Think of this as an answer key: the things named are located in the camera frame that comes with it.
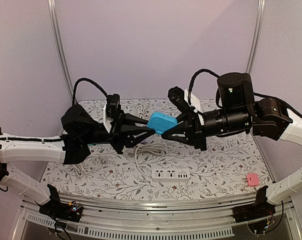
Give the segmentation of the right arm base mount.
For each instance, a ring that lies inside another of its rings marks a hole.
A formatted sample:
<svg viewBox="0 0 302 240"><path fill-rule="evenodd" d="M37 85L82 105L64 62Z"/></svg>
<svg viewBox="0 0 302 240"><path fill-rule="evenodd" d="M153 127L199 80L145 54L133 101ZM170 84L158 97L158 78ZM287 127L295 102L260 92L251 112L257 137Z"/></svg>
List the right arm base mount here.
<svg viewBox="0 0 302 240"><path fill-rule="evenodd" d="M232 217L236 223L267 217L275 213L275 205L267 202L266 190L263 186L256 192L255 201L232 209Z"/></svg>

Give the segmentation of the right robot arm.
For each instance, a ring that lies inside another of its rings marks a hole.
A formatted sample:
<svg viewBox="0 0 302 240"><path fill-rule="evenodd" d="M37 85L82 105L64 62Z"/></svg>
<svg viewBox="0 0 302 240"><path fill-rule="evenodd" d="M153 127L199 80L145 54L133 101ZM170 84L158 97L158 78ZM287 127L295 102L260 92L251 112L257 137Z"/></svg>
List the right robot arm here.
<svg viewBox="0 0 302 240"><path fill-rule="evenodd" d="M279 98L254 93L247 73L216 75L218 109L202 112L191 93L200 73L213 74L201 69L192 76L188 89L176 86L168 91L169 100L181 114L177 126L166 130L163 139L205 151L207 137L223 138L244 132L302 146L302 115Z"/></svg>

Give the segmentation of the white power strip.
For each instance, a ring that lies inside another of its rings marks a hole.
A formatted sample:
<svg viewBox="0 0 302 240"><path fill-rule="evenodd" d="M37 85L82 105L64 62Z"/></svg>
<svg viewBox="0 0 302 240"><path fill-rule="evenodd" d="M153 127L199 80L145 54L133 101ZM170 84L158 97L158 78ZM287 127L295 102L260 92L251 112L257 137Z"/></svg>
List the white power strip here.
<svg viewBox="0 0 302 240"><path fill-rule="evenodd" d="M190 180L190 171L185 168L153 169L151 178L154 182L184 183Z"/></svg>

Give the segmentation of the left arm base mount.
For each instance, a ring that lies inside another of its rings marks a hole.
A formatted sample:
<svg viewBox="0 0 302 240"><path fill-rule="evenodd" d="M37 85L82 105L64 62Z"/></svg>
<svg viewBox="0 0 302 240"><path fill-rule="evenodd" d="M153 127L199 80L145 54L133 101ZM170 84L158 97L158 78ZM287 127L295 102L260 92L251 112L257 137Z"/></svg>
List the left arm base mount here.
<svg viewBox="0 0 302 240"><path fill-rule="evenodd" d="M52 185L47 185L50 190L50 198L46 204L39 204L39 213L47 215L52 219L62 219L71 222L80 222L83 205L72 201L69 203L63 203L60 200L57 189Z"/></svg>

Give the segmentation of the blue plug adapter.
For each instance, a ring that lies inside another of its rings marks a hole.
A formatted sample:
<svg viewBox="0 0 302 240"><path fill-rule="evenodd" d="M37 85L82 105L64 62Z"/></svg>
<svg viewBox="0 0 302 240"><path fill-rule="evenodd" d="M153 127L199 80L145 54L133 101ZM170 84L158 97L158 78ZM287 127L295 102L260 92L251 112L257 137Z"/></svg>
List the blue plug adapter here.
<svg viewBox="0 0 302 240"><path fill-rule="evenodd" d="M147 122L147 127L153 129L158 135L162 135L165 131L177 125L178 121L176 118L161 112L154 112Z"/></svg>

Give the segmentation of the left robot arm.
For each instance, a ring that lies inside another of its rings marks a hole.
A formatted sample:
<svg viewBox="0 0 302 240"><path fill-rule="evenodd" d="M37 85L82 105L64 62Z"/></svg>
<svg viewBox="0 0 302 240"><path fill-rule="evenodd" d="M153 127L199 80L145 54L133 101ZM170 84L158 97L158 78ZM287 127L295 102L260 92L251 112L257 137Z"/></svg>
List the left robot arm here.
<svg viewBox="0 0 302 240"><path fill-rule="evenodd" d="M64 165L82 163L90 154L89 145L110 144L122 154L124 148L136 146L155 131L147 121L118 110L110 129L95 121L79 104L71 106L62 116L66 132L60 137L17 137L2 133L0 128L0 185L28 196L45 206L54 217L65 213L55 187L44 185L14 166L17 161L54 162Z"/></svg>

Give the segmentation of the pink plug adapter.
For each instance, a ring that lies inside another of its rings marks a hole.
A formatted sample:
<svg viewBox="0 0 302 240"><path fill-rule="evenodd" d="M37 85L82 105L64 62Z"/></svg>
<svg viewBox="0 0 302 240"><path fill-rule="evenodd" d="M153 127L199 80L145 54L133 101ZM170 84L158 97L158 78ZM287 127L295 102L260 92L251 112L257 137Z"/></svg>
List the pink plug adapter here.
<svg viewBox="0 0 302 240"><path fill-rule="evenodd" d="M256 187L260 184L259 177L256 173L248 173L246 175L246 181L249 187Z"/></svg>

